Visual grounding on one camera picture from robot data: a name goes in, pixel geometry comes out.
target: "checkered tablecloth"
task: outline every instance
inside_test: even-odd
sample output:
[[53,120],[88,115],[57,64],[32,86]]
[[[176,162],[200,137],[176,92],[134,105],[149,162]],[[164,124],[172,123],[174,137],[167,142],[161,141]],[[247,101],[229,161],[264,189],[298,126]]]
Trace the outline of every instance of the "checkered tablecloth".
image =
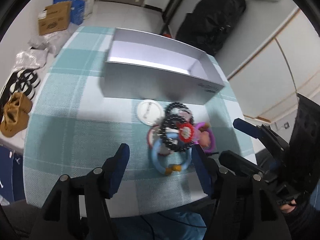
[[[111,217],[163,211],[204,197],[192,165],[168,177],[153,168],[146,141],[150,127],[135,113],[141,100],[103,97],[104,60],[113,33],[112,28],[80,27],[42,80],[24,149],[24,185],[30,204],[41,207],[60,175],[87,174],[113,156],[121,143],[129,145],[130,160],[118,193],[107,201]],[[235,118],[243,118],[239,104],[214,57],[210,58],[225,88],[205,106],[187,106],[195,122],[210,122],[217,151],[252,155],[250,137],[232,127]],[[179,163],[180,158],[173,154],[166,161]],[[85,215],[83,198],[80,205]]]

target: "blue hair tie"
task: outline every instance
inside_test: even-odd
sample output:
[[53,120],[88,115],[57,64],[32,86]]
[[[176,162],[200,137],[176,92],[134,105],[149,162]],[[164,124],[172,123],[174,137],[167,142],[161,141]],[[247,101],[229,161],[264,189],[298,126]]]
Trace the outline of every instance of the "blue hair tie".
[[[167,133],[167,137],[171,139],[178,139],[178,133]],[[171,167],[163,167],[158,159],[158,152],[160,151],[160,147],[162,145],[162,139],[158,139],[153,144],[153,148],[151,149],[151,160],[155,168],[164,175],[170,175],[173,171],[184,171],[188,168],[191,163],[191,148],[186,150],[187,159],[182,164],[174,164]]]

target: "tan suede shoe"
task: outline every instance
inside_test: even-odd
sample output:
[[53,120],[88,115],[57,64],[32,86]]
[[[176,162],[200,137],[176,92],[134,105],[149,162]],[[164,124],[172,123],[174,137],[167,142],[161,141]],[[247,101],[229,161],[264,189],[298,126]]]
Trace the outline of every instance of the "tan suede shoe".
[[27,98],[24,93],[14,92],[10,100],[4,105],[4,112],[10,107],[17,107],[19,110],[22,110],[25,113],[29,113],[32,108],[32,101]]
[[0,131],[6,137],[12,137],[28,126],[29,116],[18,107],[4,108],[4,120],[0,124]]

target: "open box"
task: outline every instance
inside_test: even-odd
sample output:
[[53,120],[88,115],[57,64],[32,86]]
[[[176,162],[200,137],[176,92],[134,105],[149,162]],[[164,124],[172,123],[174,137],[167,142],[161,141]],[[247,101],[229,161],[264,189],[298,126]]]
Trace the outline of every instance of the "open box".
[[116,28],[104,96],[203,105],[223,87],[208,55],[153,33]]

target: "purple ring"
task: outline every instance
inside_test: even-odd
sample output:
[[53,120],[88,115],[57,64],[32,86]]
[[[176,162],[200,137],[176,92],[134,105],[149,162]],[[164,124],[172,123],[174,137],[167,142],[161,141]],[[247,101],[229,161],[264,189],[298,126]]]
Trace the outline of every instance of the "purple ring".
[[[199,130],[201,127],[205,126],[205,124],[206,124],[205,122],[197,123],[195,125],[195,129]],[[211,145],[210,145],[210,147],[208,149],[204,149],[203,148],[203,151],[205,153],[212,153],[214,148],[215,148],[215,146],[216,146],[216,139],[215,139],[215,137],[213,135],[213,132],[210,129],[205,129],[205,131],[207,131],[209,133]]]

